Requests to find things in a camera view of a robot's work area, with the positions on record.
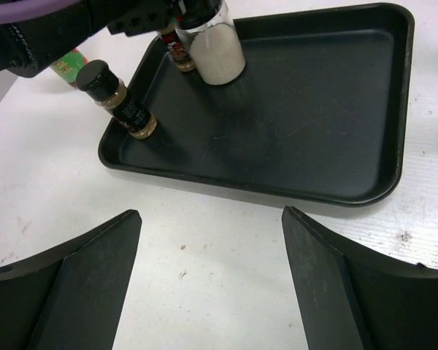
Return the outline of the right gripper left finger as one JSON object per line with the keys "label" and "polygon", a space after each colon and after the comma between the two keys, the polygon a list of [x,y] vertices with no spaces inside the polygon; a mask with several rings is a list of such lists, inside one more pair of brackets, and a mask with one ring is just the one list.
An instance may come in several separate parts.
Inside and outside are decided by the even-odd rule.
{"label": "right gripper left finger", "polygon": [[111,349],[142,218],[100,226],[0,267],[0,349]]}

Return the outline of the small spice jar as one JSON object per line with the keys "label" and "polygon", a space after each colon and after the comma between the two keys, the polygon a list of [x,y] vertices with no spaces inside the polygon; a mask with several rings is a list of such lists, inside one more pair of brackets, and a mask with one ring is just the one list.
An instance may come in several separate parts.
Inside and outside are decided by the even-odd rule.
{"label": "small spice jar", "polygon": [[181,72],[189,72],[196,69],[196,64],[177,35],[175,24],[170,23],[166,28],[158,31],[158,36],[163,42],[175,66]]}
{"label": "small spice jar", "polygon": [[77,74],[76,86],[109,112],[135,139],[146,139],[158,120],[102,60],[85,64]]}

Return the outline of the white powder shaker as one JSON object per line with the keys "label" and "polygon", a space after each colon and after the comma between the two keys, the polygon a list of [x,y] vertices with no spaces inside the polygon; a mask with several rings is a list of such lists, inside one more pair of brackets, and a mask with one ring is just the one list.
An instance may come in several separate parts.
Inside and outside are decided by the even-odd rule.
{"label": "white powder shaker", "polygon": [[246,60],[225,1],[179,1],[176,32],[209,85],[225,85],[244,70]]}

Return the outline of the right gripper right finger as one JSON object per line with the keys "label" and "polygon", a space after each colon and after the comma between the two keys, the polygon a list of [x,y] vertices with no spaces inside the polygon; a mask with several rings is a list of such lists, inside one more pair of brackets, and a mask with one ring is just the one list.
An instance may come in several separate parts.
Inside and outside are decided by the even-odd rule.
{"label": "right gripper right finger", "polygon": [[294,207],[282,224],[310,349],[438,349],[438,270],[376,252]]}

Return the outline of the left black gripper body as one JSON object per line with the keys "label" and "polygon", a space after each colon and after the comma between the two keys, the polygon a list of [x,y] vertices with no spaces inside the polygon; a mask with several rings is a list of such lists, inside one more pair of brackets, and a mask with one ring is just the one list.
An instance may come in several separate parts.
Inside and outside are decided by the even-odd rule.
{"label": "left black gripper body", "polygon": [[105,27],[136,36],[179,14],[177,1],[79,1],[40,18],[0,25],[0,71],[32,78]]}

